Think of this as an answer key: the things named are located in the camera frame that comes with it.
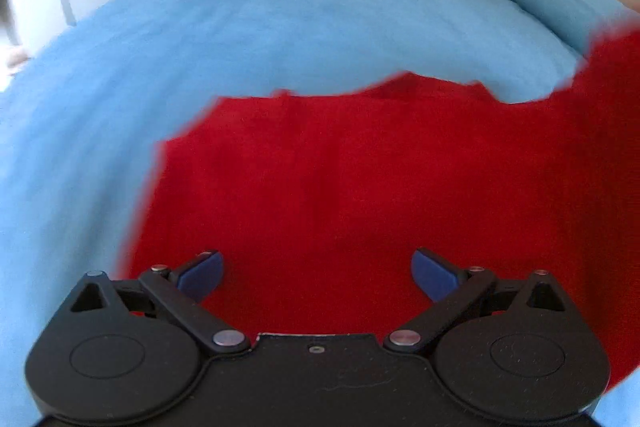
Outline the red knit garment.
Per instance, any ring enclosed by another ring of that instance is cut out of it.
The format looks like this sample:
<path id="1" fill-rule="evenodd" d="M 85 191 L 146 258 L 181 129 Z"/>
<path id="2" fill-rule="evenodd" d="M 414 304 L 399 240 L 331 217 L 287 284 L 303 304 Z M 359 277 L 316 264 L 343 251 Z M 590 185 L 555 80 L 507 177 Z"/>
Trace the red knit garment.
<path id="1" fill-rule="evenodd" d="M 539 101 L 412 72 L 346 95 L 221 98 L 158 144 L 120 271 L 216 249 L 206 309 L 246 335 L 382 337 L 427 305 L 420 247 L 505 279 L 550 271 L 612 381 L 638 367 L 636 18 Z"/>

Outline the blue bed sheet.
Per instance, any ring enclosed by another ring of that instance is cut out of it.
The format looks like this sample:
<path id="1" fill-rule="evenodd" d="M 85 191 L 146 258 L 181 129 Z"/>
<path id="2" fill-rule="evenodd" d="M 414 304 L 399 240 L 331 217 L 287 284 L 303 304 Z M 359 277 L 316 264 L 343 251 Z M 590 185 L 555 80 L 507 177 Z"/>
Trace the blue bed sheet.
<path id="1" fill-rule="evenodd" d="M 113 0 L 1 95 L 1 421 L 38 411 L 24 362 L 53 309 L 111 271 L 155 144 L 220 96 L 332 94 L 394 72 L 541 98 L 580 56 L 512 0 Z"/>

